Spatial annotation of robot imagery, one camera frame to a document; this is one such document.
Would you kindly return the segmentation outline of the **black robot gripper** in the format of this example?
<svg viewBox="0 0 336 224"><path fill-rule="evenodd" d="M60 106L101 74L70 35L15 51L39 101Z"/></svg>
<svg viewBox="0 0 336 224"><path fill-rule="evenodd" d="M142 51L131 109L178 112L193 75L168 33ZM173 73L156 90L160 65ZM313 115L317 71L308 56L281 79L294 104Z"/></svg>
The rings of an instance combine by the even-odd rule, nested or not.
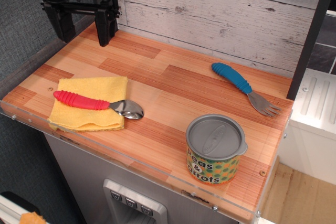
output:
<svg viewBox="0 0 336 224"><path fill-rule="evenodd" d="M118 0L42 0L41 5L58 38L65 43L69 43L76 35L73 13L95 15L101 47L108 45L118 31Z"/></svg>

